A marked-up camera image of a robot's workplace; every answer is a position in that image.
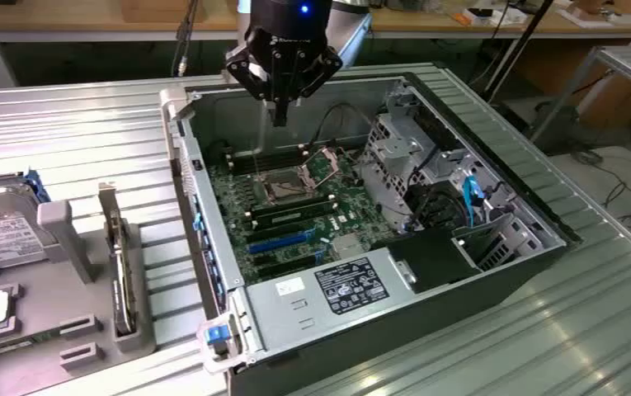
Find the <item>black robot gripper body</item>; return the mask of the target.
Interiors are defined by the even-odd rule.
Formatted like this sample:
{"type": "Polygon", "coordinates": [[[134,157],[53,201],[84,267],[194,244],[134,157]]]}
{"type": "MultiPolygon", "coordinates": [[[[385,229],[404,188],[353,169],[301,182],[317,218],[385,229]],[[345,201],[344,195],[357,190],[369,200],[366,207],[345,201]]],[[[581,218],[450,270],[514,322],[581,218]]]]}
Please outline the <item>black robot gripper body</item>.
{"type": "Polygon", "coordinates": [[[245,45],[253,58],[266,58],[285,44],[282,56],[317,58],[326,50],[329,1],[252,1],[245,45]]]}

